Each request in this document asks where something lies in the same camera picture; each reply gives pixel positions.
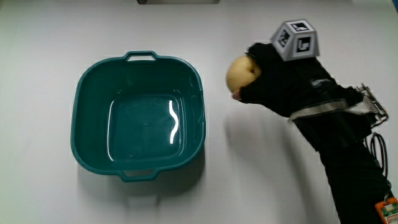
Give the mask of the person's right hand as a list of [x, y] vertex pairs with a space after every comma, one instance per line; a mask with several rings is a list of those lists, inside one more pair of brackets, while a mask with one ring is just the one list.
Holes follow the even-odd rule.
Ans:
[[243, 103], [263, 105], [291, 122], [324, 114], [351, 114], [370, 127], [389, 115], [366, 85], [343, 87], [318, 61], [318, 34], [306, 19], [281, 23], [269, 43], [255, 43], [230, 66], [226, 82]]

